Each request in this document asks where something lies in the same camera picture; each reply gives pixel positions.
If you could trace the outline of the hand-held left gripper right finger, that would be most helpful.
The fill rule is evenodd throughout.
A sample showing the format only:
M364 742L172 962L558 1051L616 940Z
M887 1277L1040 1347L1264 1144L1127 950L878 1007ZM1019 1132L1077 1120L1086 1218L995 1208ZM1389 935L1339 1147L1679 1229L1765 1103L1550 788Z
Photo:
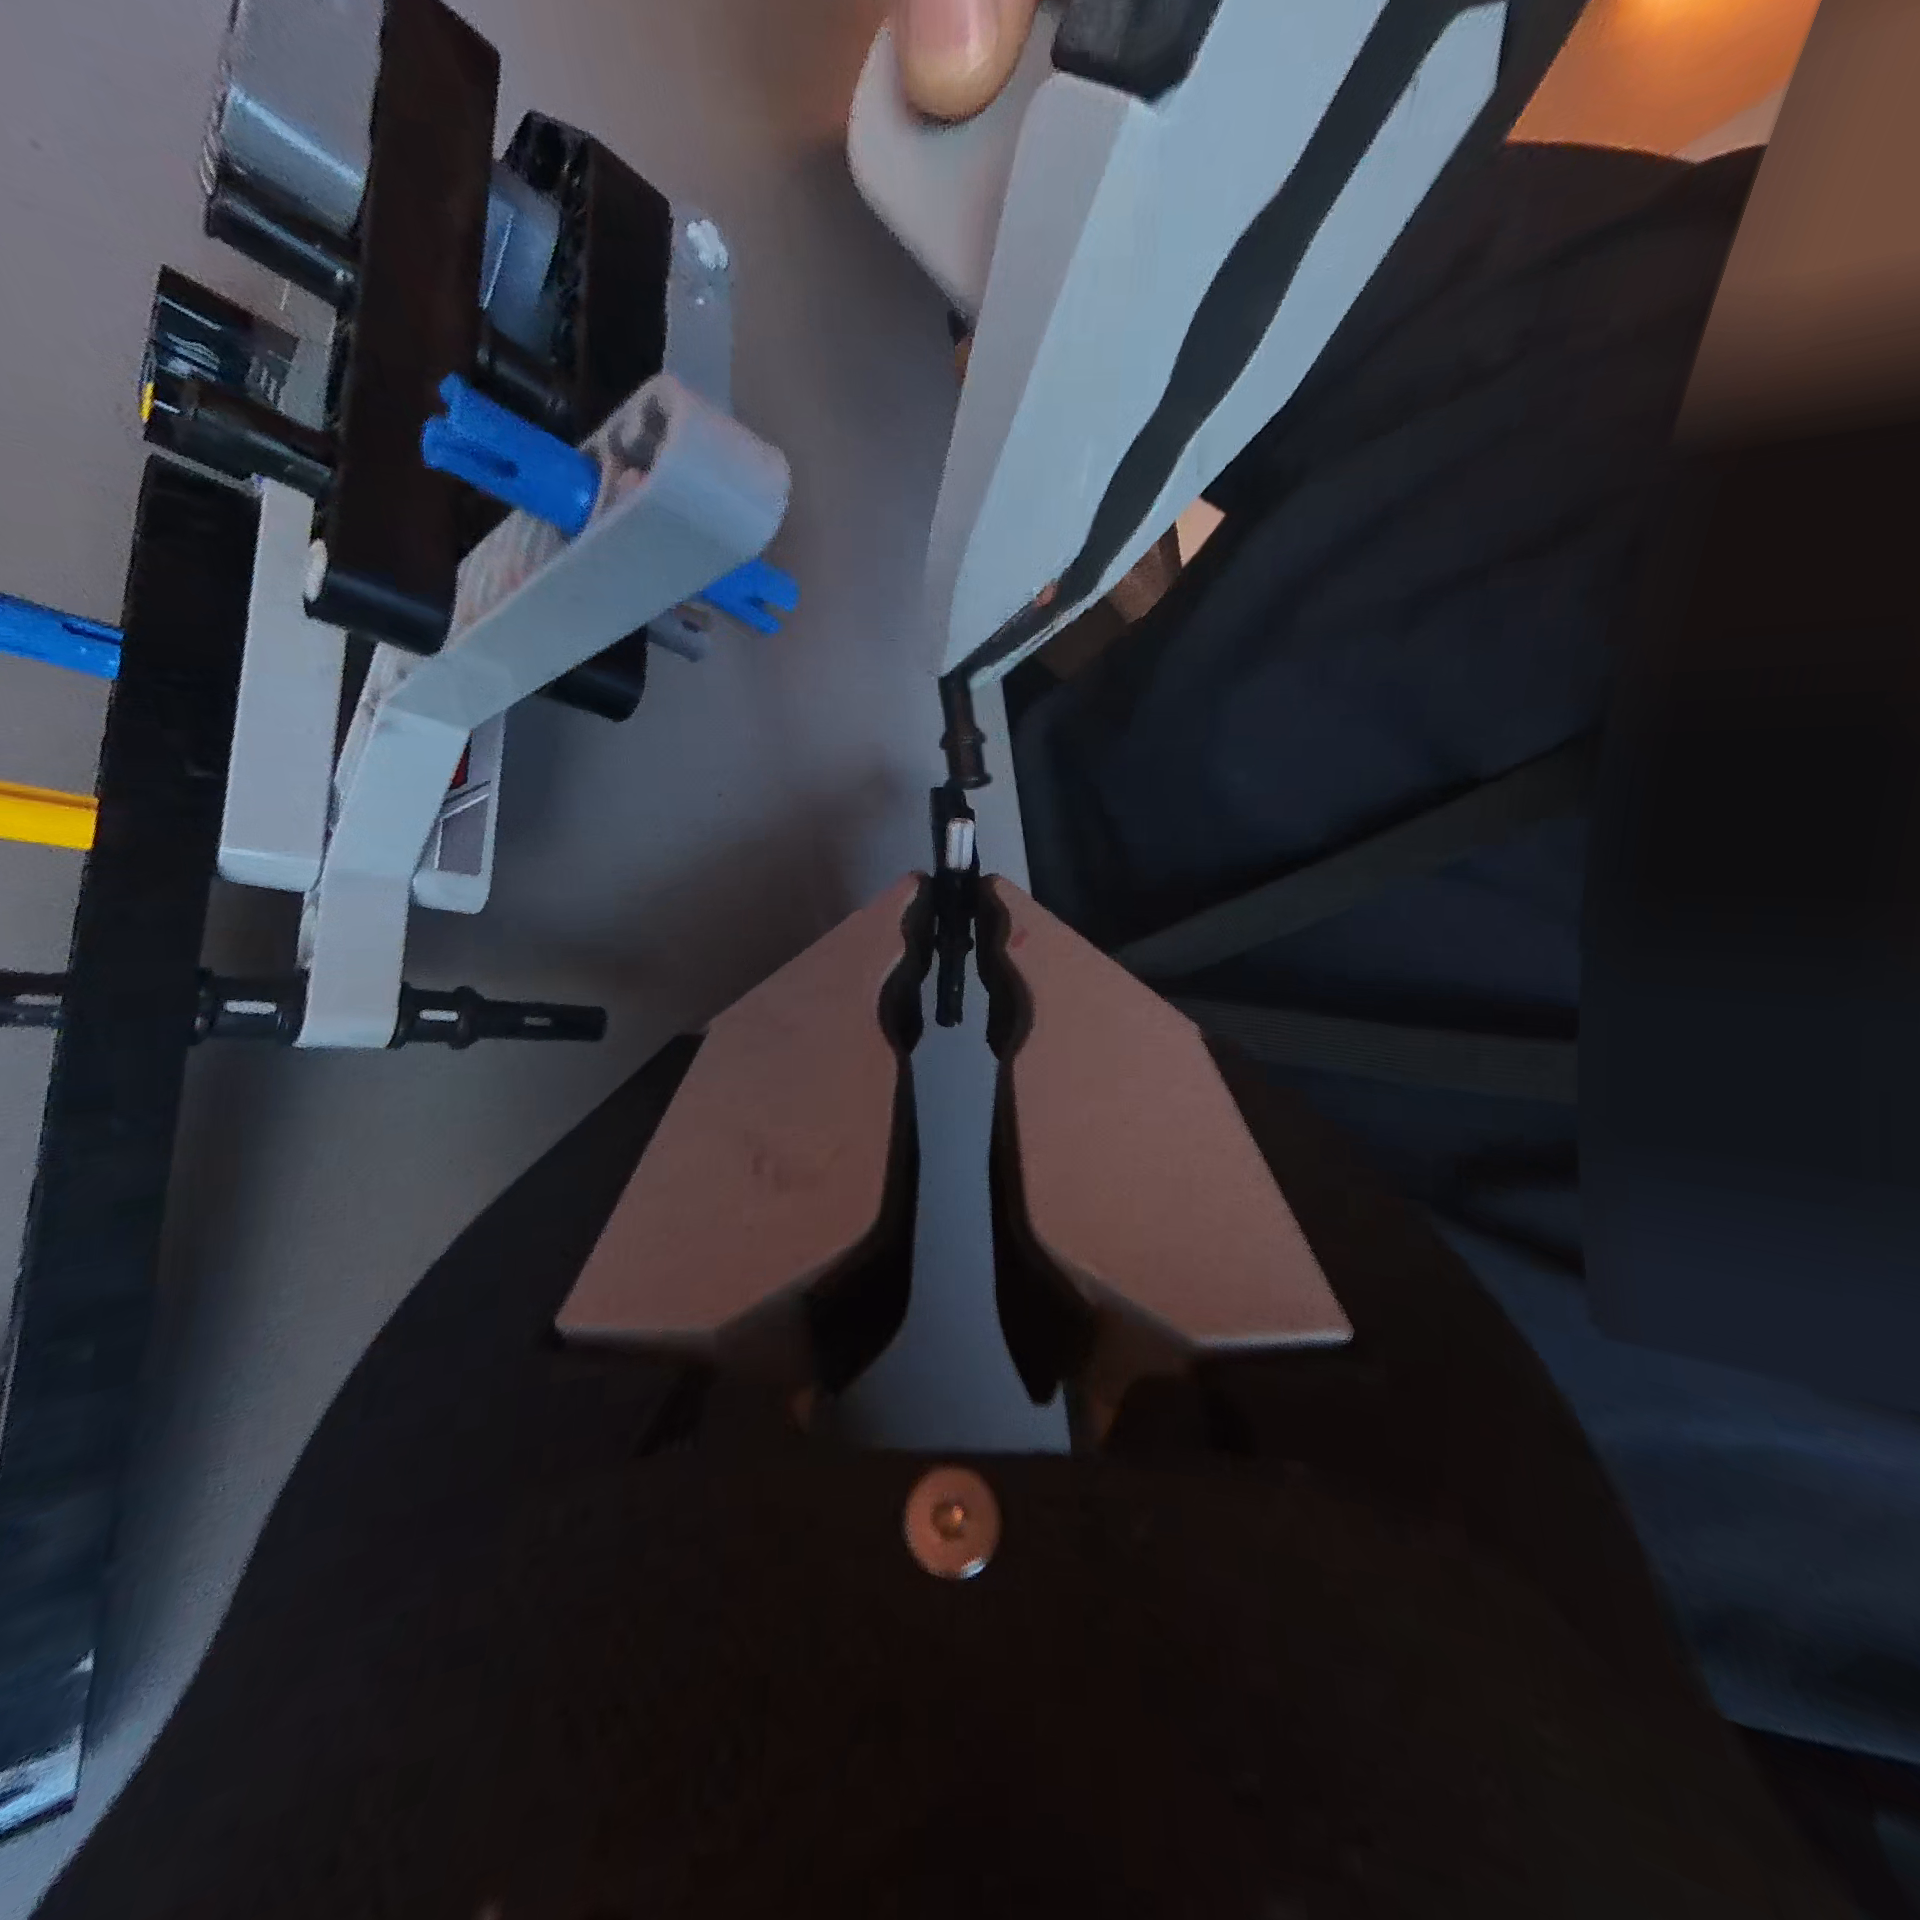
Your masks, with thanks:
M1025 1394L1353 1341L1192 1019L1006 877L977 885L998 1328Z

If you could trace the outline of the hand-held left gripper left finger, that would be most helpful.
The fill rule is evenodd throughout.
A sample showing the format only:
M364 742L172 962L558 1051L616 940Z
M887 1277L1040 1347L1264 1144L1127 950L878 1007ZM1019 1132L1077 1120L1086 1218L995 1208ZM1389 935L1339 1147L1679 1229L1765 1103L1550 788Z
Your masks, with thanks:
M926 877L708 1021L555 1328L783 1396L843 1391L905 1317Z

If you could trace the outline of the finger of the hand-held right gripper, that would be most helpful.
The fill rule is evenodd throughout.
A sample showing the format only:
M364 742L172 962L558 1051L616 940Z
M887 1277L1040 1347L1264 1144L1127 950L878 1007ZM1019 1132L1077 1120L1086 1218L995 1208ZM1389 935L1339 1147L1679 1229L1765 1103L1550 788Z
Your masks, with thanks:
M1155 102L1056 74L1021 123L927 534L927 662L992 676L1160 400L1225 254L1382 4L1217 4Z
M1127 571L1303 384L1493 102L1505 4L1391 3L1301 158L1199 298L1167 384L1040 608L992 637L992 680Z

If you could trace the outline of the lego vehicle chassis assembly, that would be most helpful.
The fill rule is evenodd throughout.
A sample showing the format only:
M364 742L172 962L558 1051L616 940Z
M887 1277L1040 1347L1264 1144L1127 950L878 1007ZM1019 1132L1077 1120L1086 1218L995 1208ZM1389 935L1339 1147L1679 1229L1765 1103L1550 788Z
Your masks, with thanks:
M4 599L4 651L112 680L4 1330L1 1823L78 1799L187 1051L598 1042L607 1012L401 978L415 908L489 901L504 718L622 718L646 645L779 632L791 471L732 412L732 248L529 111L449 4L231 4L203 231L319 306L299 339L173 270L119 627Z

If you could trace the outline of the person's right hand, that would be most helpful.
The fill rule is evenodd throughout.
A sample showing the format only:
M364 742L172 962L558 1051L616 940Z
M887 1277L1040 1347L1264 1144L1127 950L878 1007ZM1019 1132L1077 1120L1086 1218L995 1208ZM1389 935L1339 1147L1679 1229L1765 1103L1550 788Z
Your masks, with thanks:
M934 123L984 111L1015 75L1038 3L897 3L891 37L902 96Z

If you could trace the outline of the person's dark jacket torso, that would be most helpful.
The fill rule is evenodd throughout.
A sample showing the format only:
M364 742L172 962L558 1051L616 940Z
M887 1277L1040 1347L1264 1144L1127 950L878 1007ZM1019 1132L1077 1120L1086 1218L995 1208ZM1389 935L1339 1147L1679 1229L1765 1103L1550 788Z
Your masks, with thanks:
M1763 163L1440 187L1015 767L1044 908L1536 1350L1725 1716L1912 1767L1915 400L1693 400Z

